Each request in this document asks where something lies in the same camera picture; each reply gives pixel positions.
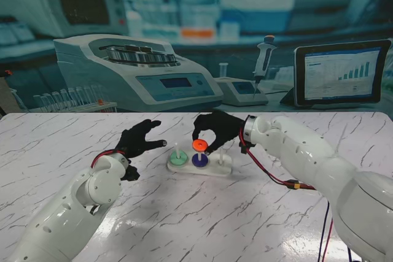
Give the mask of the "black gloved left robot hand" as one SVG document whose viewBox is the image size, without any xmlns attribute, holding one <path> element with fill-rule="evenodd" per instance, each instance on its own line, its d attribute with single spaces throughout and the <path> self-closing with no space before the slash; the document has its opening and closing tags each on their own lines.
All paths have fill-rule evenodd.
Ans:
<svg viewBox="0 0 393 262">
<path fill-rule="evenodd" d="M 146 151 L 165 147 L 167 145 L 165 140 L 146 141 L 146 135 L 160 125 L 160 120 L 146 119 L 130 129 L 125 129 L 115 149 L 121 150 L 125 158 L 130 159 L 140 156 Z"/>
</svg>

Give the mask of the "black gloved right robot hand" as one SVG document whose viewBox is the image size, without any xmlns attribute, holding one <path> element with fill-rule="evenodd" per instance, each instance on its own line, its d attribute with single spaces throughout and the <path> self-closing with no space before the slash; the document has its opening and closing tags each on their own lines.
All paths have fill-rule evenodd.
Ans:
<svg viewBox="0 0 393 262">
<path fill-rule="evenodd" d="M 223 146 L 226 142 L 237 137 L 241 128 L 244 126 L 244 120 L 226 112 L 215 110 L 209 114 L 197 116 L 193 125 L 193 140 L 197 140 L 202 131 L 211 130 L 216 135 L 213 143 L 208 145 L 204 150 L 204 153 L 209 155 Z"/>
</svg>

